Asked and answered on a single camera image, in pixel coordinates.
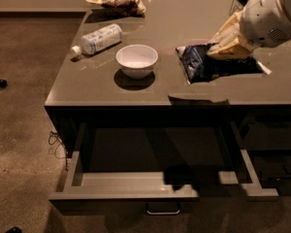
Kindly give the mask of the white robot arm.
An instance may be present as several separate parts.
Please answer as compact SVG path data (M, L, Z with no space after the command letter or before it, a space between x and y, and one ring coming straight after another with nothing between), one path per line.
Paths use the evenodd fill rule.
M211 38L208 56L247 58L258 48L275 48L289 40L291 0L248 0Z

